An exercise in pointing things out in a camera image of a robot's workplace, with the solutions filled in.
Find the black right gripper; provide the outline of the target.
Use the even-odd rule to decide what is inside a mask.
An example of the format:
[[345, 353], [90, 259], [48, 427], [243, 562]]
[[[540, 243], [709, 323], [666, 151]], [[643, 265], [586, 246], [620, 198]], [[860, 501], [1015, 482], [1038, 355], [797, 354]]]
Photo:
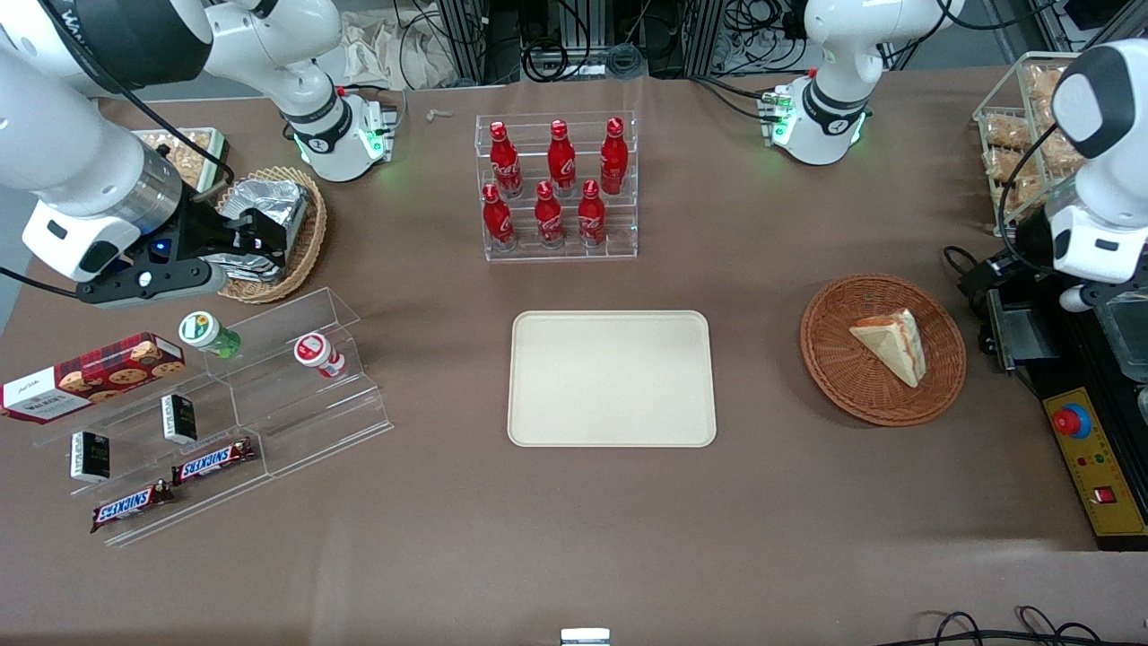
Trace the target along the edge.
[[233, 249], [234, 241], [254, 241], [250, 252], [232, 254], [232, 268], [242, 273], [274, 273], [284, 268], [284, 251], [262, 241], [286, 241], [286, 229], [262, 210], [250, 207], [234, 218], [218, 213], [212, 205], [196, 202], [196, 190], [183, 185], [174, 213], [152, 233], [145, 234], [121, 255], [123, 271], [152, 268], [176, 271], [192, 268], [196, 260], [202, 273], [212, 274], [209, 255]]

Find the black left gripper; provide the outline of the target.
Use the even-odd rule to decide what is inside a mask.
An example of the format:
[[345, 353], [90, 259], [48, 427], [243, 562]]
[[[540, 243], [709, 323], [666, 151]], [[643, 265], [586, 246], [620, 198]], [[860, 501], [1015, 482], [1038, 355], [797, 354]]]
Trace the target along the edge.
[[1004, 246], [999, 252], [982, 263], [987, 270], [982, 290], [999, 289], [1017, 275], [1034, 278], [1054, 274], [1053, 239], [1047, 220], [1021, 221], [1013, 232], [1013, 238], [1004, 238]]

